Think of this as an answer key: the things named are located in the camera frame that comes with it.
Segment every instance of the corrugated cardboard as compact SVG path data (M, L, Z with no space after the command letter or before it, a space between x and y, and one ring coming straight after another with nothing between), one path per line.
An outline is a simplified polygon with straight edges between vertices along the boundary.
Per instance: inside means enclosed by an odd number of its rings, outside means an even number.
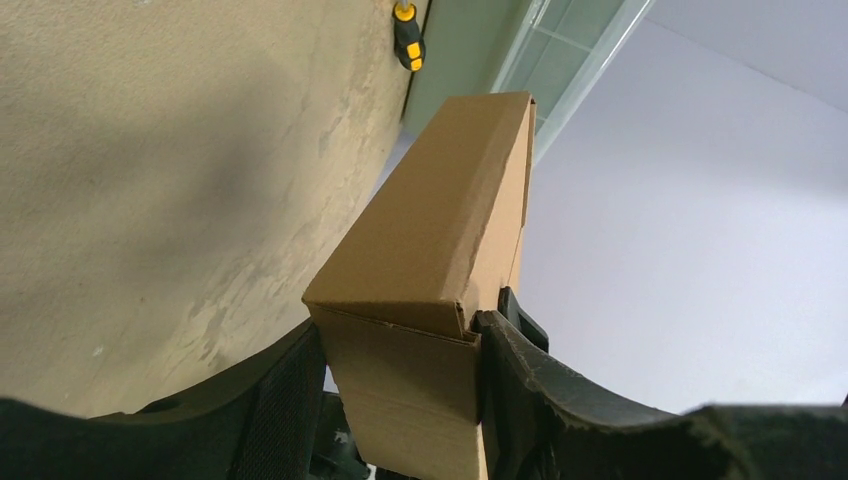
M448 99L303 296L366 461L483 478L479 309L516 287L528 93Z

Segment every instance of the screwdriver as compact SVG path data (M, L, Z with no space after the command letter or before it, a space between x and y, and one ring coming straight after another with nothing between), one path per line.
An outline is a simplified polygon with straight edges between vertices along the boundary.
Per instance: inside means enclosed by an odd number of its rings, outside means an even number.
M424 66L424 39L421 29L415 21L418 9L409 0L399 0L392 11L395 24L395 56L400 64L411 72L417 72Z

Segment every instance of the box flap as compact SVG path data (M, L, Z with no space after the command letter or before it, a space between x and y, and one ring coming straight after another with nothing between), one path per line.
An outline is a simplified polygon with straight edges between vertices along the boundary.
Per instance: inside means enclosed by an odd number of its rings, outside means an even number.
M363 459L416 478L478 480L480 337L311 308Z
M318 272L303 301L463 338L476 309L463 306L478 293L473 271L505 263L507 278L498 281L508 281L513 259L491 263L487 256L478 265L478 250L487 248L481 246L486 235L500 243L486 255L507 257L498 252L515 251L532 162L532 111L526 92L448 99ZM509 161L516 157L520 172ZM502 188L504 182L509 185ZM494 215L497 203L517 213ZM498 219L497 231L488 230L490 218ZM481 272L479 277L487 276ZM491 294L497 295L499 286ZM485 288L488 294L490 286Z

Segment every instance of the white wall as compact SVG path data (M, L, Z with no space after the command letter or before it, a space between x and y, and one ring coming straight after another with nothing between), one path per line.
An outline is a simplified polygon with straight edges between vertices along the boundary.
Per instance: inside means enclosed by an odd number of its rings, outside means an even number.
M648 18L848 111L845 0L657 0Z
M534 171L520 301L681 411L848 391L848 114L645 22Z

